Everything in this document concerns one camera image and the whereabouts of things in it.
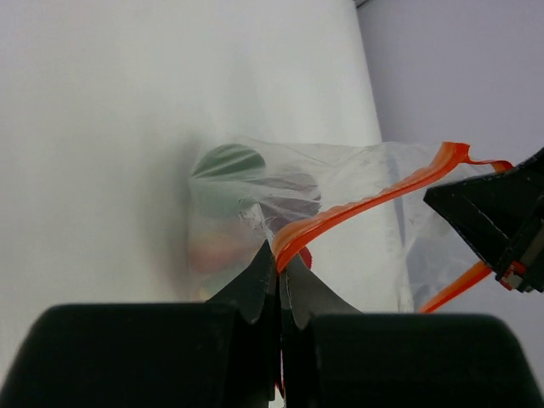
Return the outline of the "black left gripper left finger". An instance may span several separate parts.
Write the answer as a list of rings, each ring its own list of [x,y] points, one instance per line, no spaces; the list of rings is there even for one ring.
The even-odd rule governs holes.
[[[4,407],[265,407],[275,397],[275,260],[264,243],[203,303],[57,305],[29,330]]]

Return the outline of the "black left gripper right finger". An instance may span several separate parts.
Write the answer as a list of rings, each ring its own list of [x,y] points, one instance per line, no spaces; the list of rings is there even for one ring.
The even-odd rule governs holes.
[[[484,314],[368,314],[301,258],[280,273],[289,407],[540,407],[518,339]]]

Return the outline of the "clear zip top bag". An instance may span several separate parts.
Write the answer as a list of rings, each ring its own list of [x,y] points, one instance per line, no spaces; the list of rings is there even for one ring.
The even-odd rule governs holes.
[[[268,243],[279,269],[294,258],[363,312],[430,313],[491,273],[423,197],[433,187],[506,171],[467,144],[367,147],[243,139],[265,160],[255,204],[210,218],[191,203],[191,296],[207,300]]]

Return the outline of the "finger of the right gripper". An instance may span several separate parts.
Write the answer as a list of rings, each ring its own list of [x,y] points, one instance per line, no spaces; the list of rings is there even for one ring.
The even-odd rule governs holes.
[[[542,150],[502,173],[433,187],[424,201],[506,288],[543,291]]]

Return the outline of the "green fake vegetable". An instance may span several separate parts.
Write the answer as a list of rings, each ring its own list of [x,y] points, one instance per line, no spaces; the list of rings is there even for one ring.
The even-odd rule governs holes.
[[[195,165],[189,179],[194,209],[210,218],[234,217],[255,204],[254,185],[264,175],[264,158],[245,144],[221,144]]]

